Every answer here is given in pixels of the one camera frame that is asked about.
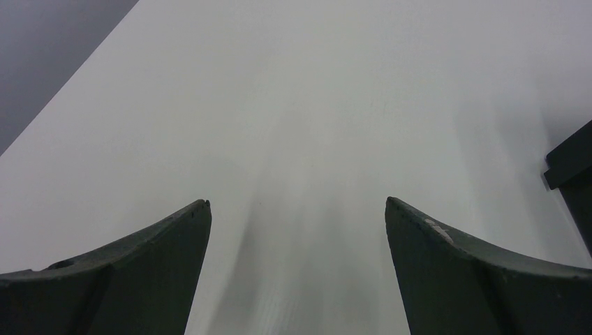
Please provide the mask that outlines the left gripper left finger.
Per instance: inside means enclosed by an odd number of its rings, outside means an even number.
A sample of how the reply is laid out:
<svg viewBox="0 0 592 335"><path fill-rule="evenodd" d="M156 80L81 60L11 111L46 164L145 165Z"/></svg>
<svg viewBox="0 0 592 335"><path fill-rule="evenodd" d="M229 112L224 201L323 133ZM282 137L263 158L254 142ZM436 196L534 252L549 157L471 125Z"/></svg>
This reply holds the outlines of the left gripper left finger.
<svg viewBox="0 0 592 335"><path fill-rule="evenodd" d="M183 334L212 226L197 200L40 271L1 275L2 334Z"/></svg>

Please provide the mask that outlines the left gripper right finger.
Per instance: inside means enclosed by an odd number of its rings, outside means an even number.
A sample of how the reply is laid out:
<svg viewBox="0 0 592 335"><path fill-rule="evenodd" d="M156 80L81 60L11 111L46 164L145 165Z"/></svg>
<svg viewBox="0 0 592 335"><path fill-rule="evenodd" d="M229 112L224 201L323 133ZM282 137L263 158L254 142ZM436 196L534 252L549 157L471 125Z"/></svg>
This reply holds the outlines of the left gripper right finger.
<svg viewBox="0 0 592 335"><path fill-rule="evenodd" d="M590 334L591 270L515 253L386 201L412 334Z"/></svg>

